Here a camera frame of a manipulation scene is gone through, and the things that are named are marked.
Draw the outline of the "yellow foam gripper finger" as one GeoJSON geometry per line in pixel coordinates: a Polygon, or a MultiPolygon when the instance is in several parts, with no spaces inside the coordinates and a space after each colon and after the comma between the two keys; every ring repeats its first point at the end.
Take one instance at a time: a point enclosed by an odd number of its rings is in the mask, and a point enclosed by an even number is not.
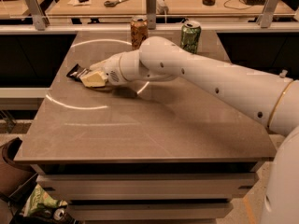
{"type": "Polygon", "coordinates": [[[98,88],[105,87],[107,83],[107,76],[102,71],[91,71],[90,73],[80,78],[85,87],[98,88]]]}

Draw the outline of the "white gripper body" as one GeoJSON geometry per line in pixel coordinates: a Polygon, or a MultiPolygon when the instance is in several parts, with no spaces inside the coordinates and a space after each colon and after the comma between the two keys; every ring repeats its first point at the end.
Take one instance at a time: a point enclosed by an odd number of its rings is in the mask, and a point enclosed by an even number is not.
{"type": "Polygon", "coordinates": [[[90,66],[92,71],[102,72],[111,85],[119,86],[127,83],[127,80],[121,73],[120,61],[122,53],[113,55],[99,63],[90,66]]]}

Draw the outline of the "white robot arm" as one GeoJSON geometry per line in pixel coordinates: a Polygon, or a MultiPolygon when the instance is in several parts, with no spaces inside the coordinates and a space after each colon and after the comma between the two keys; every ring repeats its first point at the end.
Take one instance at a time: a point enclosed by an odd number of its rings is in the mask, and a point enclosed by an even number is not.
{"type": "Polygon", "coordinates": [[[299,81],[191,54],[154,36],[135,51],[90,66],[87,87],[182,77],[285,139],[278,148],[260,224],[299,224],[299,81]]]}

